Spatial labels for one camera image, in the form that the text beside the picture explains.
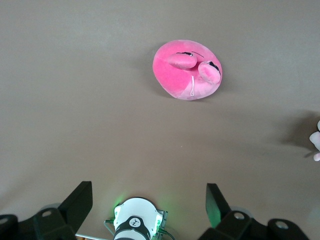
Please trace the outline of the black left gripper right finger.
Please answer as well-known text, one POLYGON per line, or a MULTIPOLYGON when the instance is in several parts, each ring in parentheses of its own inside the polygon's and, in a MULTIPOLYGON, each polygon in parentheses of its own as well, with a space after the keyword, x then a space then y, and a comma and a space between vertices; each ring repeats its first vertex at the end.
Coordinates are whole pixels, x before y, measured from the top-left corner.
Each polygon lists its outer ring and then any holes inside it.
POLYGON ((254 240, 252 218, 243 211, 232 210, 215 183, 206 185, 205 209, 210 227, 200 240, 254 240))

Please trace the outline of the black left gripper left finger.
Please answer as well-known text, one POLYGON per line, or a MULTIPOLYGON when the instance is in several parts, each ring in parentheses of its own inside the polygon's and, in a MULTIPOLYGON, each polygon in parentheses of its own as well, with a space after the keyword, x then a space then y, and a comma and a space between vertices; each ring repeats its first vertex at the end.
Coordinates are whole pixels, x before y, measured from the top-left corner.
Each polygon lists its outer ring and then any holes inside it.
POLYGON ((92 207, 92 182, 82 181, 58 207, 45 208, 33 217, 36 238, 75 240, 92 207))

